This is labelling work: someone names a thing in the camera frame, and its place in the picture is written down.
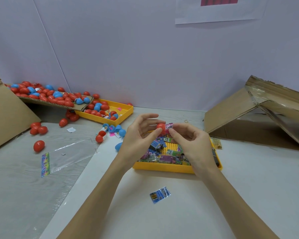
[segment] cardboard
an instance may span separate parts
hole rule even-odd
[[[299,150],[299,92],[250,76],[206,112],[204,125],[210,136]]]
[[[29,129],[31,123],[40,121],[0,80],[0,145]]]
[[[94,100],[94,98],[92,96],[86,96],[90,99],[90,103],[92,103],[92,101]],[[62,106],[62,105],[58,105],[58,104],[54,104],[51,102],[47,102],[47,101],[42,101],[42,100],[38,100],[38,99],[33,99],[33,98],[29,98],[29,97],[21,97],[19,96],[19,98],[24,102],[24,103],[34,103],[34,104],[39,104],[39,105],[46,105],[46,106],[54,106],[54,107],[62,107],[62,108],[67,108],[67,109],[71,109],[71,110],[77,110],[77,111],[84,111],[85,108],[88,106],[88,104],[90,103],[83,103],[81,105],[77,105],[74,104],[74,107],[68,107],[68,106]]]

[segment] blue candy wrapper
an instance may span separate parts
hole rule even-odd
[[[165,187],[161,188],[160,190],[151,193],[150,197],[151,197],[153,203],[156,204],[160,200],[165,199],[166,197],[168,197],[170,195],[171,195],[171,193],[168,191],[168,189],[165,186]]]

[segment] white wall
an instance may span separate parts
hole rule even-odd
[[[299,0],[269,0],[261,20],[184,25],[174,24],[176,0],[34,2],[72,91],[188,110],[211,108],[251,74],[299,91]],[[14,18],[23,28],[30,22]],[[5,22],[1,30],[6,41],[0,50],[9,50],[0,59],[4,69],[12,75],[38,74],[49,62],[50,76],[61,80],[52,47],[43,47],[45,34],[36,34],[39,41],[26,48],[24,57],[12,29]],[[23,33],[18,39],[25,38]],[[15,49],[15,58],[7,58]],[[43,51],[40,62],[37,54]]]
[[[69,89],[33,0],[0,0],[0,78]]]

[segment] forearm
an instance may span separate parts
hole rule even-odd
[[[114,160],[57,239],[98,238],[125,170]]]
[[[202,180],[237,239],[279,239],[218,169],[208,171]]]

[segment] white table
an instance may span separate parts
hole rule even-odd
[[[201,112],[135,108],[163,114],[167,122],[203,128]],[[41,235],[58,236],[96,186],[116,152],[115,137],[105,140]],[[223,173],[251,208],[281,238],[299,238],[299,152],[222,140],[218,155]],[[149,194],[167,186],[171,196],[153,204]],[[103,239],[234,238],[209,191],[194,175],[129,170],[116,191],[106,217]]]

